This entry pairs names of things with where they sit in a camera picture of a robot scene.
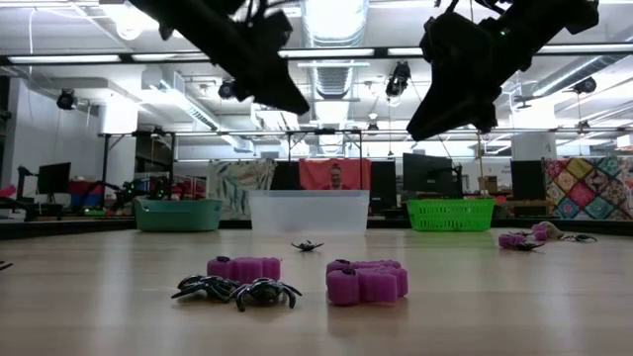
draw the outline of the red banner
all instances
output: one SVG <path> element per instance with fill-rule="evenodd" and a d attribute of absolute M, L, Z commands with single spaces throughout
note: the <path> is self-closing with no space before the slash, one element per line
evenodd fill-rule
<path fill-rule="evenodd" d="M 362 189 L 371 187 L 372 164 L 362 160 Z M 305 190 L 360 190 L 360 159 L 300 160 L 299 177 Z"/>

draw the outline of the fabric hanging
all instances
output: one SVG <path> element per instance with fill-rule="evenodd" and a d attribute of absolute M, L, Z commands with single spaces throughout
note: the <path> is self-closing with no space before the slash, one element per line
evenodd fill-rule
<path fill-rule="evenodd" d="M 299 161 L 299 177 L 305 190 L 360 190 L 360 159 Z M 362 159 L 362 189 L 371 187 L 371 161 Z"/>
<path fill-rule="evenodd" d="M 554 214 L 573 220 L 631 220 L 626 162 L 616 156 L 544 162 L 547 198 Z"/>
<path fill-rule="evenodd" d="M 272 159 L 210 162 L 207 199 L 223 201 L 223 220 L 248 220 L 248 191 L 269 190 L 275 167 Z"/>

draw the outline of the green basket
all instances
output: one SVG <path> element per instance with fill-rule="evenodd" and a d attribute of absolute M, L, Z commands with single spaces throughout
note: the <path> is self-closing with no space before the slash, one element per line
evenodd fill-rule
<path fill-rule="evenodd" d="M 135 201 L 136 228 L 147 232 L 218 229 L 222 201 Z"/>
<path fill-rule="evenodd" d="M 416 231 L 486 231 L 495 200 L 414 200 L 407 208 Z"/>

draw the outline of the blue bin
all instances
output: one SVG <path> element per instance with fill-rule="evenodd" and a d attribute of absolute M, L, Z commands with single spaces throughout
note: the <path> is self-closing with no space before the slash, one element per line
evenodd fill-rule
<path fill-rule="evenodd" d="M 222 216 L 222 201 L 135 201 L 136 228 L 148 232 L 213 231 Z"/>

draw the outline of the clear plastic bin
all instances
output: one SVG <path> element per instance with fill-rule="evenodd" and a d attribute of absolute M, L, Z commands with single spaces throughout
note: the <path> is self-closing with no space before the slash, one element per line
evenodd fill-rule
<path fill-rule="evenodd" d="M 365 233 L 369 191 L 251 191 L 258 233 Z"/>

